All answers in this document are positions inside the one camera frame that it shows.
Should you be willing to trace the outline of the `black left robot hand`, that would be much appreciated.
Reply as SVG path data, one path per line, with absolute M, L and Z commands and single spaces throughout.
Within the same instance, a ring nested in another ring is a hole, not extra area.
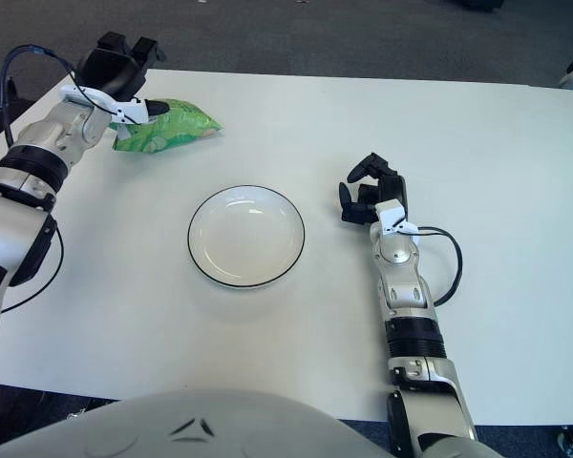
M 146 82 L 147 71 L 165 60 L 157 41 L 141 37 L 129 47 L 124 35 L 109 31 L 81 59 L 75 84 L 63 91 L 63 97 L 101 110 L 114 123 L 151 123 L 170 107 L 166 102 L 139 99 L 137 93 Z

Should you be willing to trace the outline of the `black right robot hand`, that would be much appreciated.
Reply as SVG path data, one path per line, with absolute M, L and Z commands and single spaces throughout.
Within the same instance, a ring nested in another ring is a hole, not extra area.
M 376 179 L 377 183 L 360 184 L 356 201 L 352 200 L 348 186 L 344 182 L 339 183 L 342 221 L 361 225 L 377 222 L 375 205 L 393 199 L 403 206 L 405 215 L 408 215 L 405 178 L 391 169 L 387 160 L 376 153 L 369 154 L 349 172 L 347 183 L 353 184 L 364 177 Z

